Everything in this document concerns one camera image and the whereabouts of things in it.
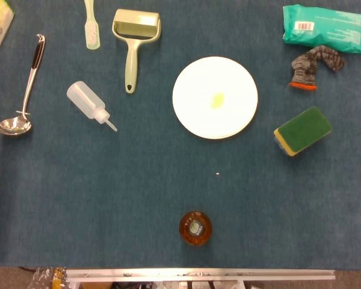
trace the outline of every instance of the yellow stain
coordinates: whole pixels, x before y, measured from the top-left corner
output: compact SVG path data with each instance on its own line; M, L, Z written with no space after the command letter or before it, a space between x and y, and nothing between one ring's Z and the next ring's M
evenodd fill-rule
M212 108L220 108L220 107L222 107L223 102L224 102L223 92L216 93L212 97L211 107Z

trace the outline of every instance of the barcode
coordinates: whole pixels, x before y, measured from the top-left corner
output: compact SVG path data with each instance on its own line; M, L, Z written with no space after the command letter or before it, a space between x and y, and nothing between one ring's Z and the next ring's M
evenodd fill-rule
M308 31L313 31L313 29L314 29L314 22L295 21L294 29L295 29L295 30L308 30Z

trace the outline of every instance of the table surface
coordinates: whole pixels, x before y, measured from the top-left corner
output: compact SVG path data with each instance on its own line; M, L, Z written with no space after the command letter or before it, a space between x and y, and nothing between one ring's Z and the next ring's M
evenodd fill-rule
M28 111L32 131L0 135L0 265L361 269L361 54L316 92L288 87L291 61L309 48L282 41L288 1L95 1L101 47L85 47L83 1L9 1L0 47L0 120L21 109L37 43L46 50ZM361 13L360 1L310 1ZM117 8L157 11L159 41L141 47L137 90L124 88L126 44L111 32ZM177 120L172 90L192 61L219 55L253 75L259 103L238 135L209 141ZM68 99L86 82L119 131ZM273 131L316 105L332 133L295 158ZM192 247L178 224L211 219Z

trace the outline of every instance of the metal ladle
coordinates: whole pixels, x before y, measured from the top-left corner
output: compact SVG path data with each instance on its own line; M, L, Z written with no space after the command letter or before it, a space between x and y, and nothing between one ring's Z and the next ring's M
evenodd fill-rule
M46 43L46 39L43 35L38 34L39 42L36 47L34 60L32 62L31 72L29 73L28 84L26 85L25 96L23 101L22 111L17 111L20 113L20 116L16 116L12 119L5 119L0 122L0 133L4 135L21 135L28 132L32 124L26 118L27 113L26 105L28 103L29 95L31 94L31 89L34 84L36 72L40 66L40 62L42 60L42 56L44 53L44 47Z

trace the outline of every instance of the floor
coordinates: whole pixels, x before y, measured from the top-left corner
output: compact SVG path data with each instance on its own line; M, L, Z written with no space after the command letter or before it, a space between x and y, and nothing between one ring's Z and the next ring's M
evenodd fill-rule
M20 268L0 267L0 289L28 289L32 275ZM361 271L337 271L335 281L245 282L245 285L247 289L251 285L260 289L361 289Z

